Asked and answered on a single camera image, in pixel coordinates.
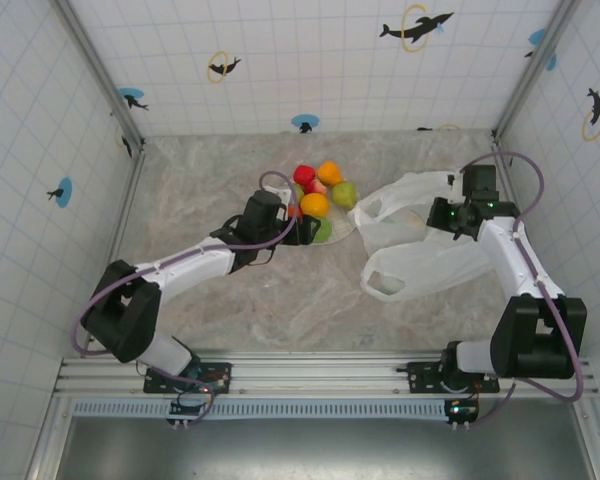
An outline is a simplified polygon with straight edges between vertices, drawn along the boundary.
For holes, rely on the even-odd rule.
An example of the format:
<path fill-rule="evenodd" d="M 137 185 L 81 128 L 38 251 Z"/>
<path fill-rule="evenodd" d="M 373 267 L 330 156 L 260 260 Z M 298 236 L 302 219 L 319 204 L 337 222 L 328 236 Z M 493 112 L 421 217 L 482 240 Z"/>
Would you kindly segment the round orange fruit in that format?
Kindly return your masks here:
<path fill-rule="evenodd" d="M 330 203 L 328 198 L 321 193 L 305 194 L 300 201 L 300 210 L 304 215 L 315 218 L 327 217 Z"/>

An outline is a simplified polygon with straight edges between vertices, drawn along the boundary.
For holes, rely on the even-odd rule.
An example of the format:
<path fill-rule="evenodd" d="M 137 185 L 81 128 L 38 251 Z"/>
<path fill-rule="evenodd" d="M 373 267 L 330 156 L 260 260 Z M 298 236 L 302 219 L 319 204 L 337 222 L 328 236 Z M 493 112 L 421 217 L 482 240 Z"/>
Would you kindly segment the orange pear-shaped fruit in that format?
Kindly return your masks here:
<path fill-rule="evenodd" d="M 333 187 L 344 181 L 339 166 L 334 161 L 325 161 L 316 170 L 316 176 L 321 183 Z"/>

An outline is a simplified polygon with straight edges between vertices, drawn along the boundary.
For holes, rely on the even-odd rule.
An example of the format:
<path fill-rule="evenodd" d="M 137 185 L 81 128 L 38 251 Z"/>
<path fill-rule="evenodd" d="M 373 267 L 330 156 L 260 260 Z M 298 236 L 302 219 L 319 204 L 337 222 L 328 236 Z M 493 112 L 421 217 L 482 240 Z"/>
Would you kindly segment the white plastic bag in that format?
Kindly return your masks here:
<path fill-rule="evenodd" d="M 456 171 L 407 173 L 359 200 L 349 218 L 369 259 L 360 275 L 362 290 L 385 302 L 435 294 L 474 280 L 491 269 L 486 254 L 469 237 L 426 225 L 436 197 L 454 202 L 447 175 Z"/>

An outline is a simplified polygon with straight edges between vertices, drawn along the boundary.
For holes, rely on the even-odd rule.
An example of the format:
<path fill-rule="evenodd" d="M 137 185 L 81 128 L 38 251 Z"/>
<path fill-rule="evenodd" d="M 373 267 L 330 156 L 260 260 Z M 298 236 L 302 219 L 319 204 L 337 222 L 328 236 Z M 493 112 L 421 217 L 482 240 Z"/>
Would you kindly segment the white plate with blue grid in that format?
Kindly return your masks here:
<path fill-rule="evenodd" d="M 344 238 L 346 238 L 349 234 L 351 234 L 354 230 L 355 230 L 355 223 L 349 219 L 348 217 L 348 211 L 342 207 L 339 207 L 338 205 L 335 205 L 330 197 L 330 193 L 327 194 L 327 198 L 329 200 L 330 203 L 330 209 L 329 209 L 329 214 L 327 218 L 331 224 L 332 224 L 332 234 L 331 237 L 329 238 L 329 240 L 326 243 L 323 244 L 331 244 L 331 243 L 335 243 L 337 241 L 343 240 Z M 292 197 L 291 197 L 291 202 L 288 205 L 284 205 L 287 210 L 285 213 L 283 213 L 282 211 L 280 211 L 277 215 L 277 218 L 280 220 L 288 220 L 290 217 L 290 213 L 288 211 L 288 208 L 291 206 L 292 203 Z"/>

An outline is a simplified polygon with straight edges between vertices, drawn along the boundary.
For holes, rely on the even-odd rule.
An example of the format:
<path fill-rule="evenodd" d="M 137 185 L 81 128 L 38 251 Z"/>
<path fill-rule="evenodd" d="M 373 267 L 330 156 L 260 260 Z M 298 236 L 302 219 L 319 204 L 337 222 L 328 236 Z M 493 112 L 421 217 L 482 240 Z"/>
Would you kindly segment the green pear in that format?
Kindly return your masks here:
<path fill-rule="evenodd" d="M 342 181 L 334 185 L 331 189 L 331 199 L 335 205 L 352 210 L 357 203 L 357 190 L 350 181 Z"/>

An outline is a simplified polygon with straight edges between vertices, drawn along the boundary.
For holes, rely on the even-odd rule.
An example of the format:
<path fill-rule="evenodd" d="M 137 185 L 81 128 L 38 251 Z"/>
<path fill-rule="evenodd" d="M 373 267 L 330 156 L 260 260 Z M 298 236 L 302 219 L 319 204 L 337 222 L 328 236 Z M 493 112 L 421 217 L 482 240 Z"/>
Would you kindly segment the dolphin sticker blue circle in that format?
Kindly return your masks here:
<path fill-rule="evenodd" d="M 531 45 L 532 49 L 524 55 L 525 58 L 531 58 L 533 56 L 535 49 L 540 45 L 540 43 L 544 39 L 545 32 L 546 32 L 545 29 L 540 29 L 540 30 L 533 32 L 528 37 L 528 42 Z M 557 65 L 557 53 L 556 53 L 556 51 L 553 51 L 551 54 L 551 57 L 549 58 L 549 60 L 546 64 L 546 70 L 552 71 L 555 69 L 556 65 Z"/>
<path fill-rule="evenodd" d="M 119 89 L 119 94 L 127 103 L 129 109 L 149 110 L 149 105 L 141 102 L 145 96 L 142 90 L 133 87 L 122 87 Z"/>
<path fill-rule="evenodd" d="M 70 177 L 62 178 L 56 188 L 46 193 L 49 201 L 54 201 L 58 208 L 64 209 L 71 201 L 73 182 Z"/>
<path fill-rule="evenodd" d="M 291 124 L 296 127 L 300 134 L 311 133 L 319 126 L 320 119 L 313 114 L 298 114 L 291 119 Z"/>

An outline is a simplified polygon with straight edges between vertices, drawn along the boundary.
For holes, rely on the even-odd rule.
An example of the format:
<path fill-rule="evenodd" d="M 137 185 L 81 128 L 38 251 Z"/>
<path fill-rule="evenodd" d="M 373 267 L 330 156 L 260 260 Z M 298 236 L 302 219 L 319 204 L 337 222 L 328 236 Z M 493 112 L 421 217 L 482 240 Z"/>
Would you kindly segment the small circuit board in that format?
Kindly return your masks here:
<path fill-rule="evenodd" d="M 215 401 L 215 395 L 208 388 L 203 392 L 208 395 L 205 400 L 185 401 L 184 393 L 180 393 L 175 400 L 170 403 L 167 422 L 174 428 L 189 428 L 191 425 L 199 423 L 210 411 Z"/>
<path fill-rule="evenodd" d="M 446 400 L 444 411 L 453 431 L 467 429 L 479 417 L 479 401 L 476 397 Z"/>

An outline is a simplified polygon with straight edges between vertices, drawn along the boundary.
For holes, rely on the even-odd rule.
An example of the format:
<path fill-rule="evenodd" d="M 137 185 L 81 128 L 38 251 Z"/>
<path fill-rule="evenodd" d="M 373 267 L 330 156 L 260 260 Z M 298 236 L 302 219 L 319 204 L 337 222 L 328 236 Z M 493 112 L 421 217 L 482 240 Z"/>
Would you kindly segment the grey metal panel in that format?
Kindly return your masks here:
<path fill-rule="evenodd" d="M 571 415 L 467 432 L 398 420 L 79 419 L 59 480 L 591 480 Z"/>

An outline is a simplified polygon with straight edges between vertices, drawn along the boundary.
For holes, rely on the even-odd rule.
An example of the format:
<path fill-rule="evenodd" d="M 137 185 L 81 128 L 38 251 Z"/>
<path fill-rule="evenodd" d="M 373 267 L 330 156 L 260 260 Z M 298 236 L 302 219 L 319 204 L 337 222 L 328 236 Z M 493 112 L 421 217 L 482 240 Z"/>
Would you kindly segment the aluminium mounting rail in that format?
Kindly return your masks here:
<path fill-rule="evenodd" d="M 411 362 L 435 362 L 431 351 L 201 350 L 205 362 L 232 365 L 229 398 L 407 398 Z M 142 397 L 144 368 L 113 356 L 61 361 L 54 393 L 60 397 Z"/>

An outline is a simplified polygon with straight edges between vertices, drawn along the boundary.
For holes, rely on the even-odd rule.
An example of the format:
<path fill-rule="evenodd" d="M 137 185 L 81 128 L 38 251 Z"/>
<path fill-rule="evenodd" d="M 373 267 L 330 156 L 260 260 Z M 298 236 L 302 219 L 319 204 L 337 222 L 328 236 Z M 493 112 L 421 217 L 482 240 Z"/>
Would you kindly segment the aluminium side rail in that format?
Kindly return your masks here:
<path fill-rule="evenodd" d="M 120 206 L 118 216 L 116 218 L 116 228 L 114 230 L 111 246 L 106 258 L 105 265 L 108 265 L 109 263 L 115 261 L 119 257 L 122 240 L 124 238 L 125 230 L 128 224 L 130 210 L 137 191 L 137 186 L 142 172 L 142 168 L 145 163 L 145 157 L 146 152 L 142 151 L 137 155 L 137 158 L 134 160 L 133 168 L 125 185 L 122 203 Z"/>

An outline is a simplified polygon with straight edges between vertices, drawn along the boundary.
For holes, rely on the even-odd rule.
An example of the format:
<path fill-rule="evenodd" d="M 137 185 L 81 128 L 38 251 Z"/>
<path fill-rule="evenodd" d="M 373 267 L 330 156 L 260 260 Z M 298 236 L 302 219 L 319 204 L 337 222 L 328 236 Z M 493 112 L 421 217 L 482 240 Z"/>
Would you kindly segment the aluminium frame post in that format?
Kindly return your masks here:
<path fill-rule="evenodd" d="M 559 0 L 543 38 L 536 45 L 530 63 L 511 94 L 496 127 L 492 130 L 492 137 L 496 144 L 500 144 L 511 129 L 534 86 L 546 70 L 547 64 L 556 53 L 557 46 L 582 1 Z"/>
<path fill-rule="evenodd" d="M 143 137 L 130 114 L 126 101 L 120 95 L 71 1 L 49 0 L 49 2 L 104 96 L 113 117 L 118 121 L 122 136 L 127 140 L 132 150 L 141 153 Z"/>

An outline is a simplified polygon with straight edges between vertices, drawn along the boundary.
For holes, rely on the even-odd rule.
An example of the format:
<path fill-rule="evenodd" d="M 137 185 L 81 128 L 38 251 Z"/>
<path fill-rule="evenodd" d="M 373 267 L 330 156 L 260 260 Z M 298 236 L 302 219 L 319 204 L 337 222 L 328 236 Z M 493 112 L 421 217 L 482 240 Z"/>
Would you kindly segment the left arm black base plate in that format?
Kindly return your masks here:
<path fill-rule="evenodd" d="M 201 393 L 210 388 L 215 394 L 229 392 L 232 364 L 226 362 L 197 361 L 188 366 L 179 377 L 193 378 L 201 385 L 166 377 L 149 368 L 145 373 L 143 392 L 146 394 Z"/>

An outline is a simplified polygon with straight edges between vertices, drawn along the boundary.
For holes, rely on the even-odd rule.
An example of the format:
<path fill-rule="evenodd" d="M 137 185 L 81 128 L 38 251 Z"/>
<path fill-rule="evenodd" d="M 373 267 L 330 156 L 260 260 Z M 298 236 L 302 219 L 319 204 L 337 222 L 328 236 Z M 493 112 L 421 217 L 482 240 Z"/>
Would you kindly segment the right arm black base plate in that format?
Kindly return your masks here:
<path fill-rule="evenodd" d="M 412 394 L 475 395 L 499 393 L 497 379 L 480 373 L 466 373 L 456 366 L 436 362 L 409 362 L 395 369 L 405 374 Z"/>

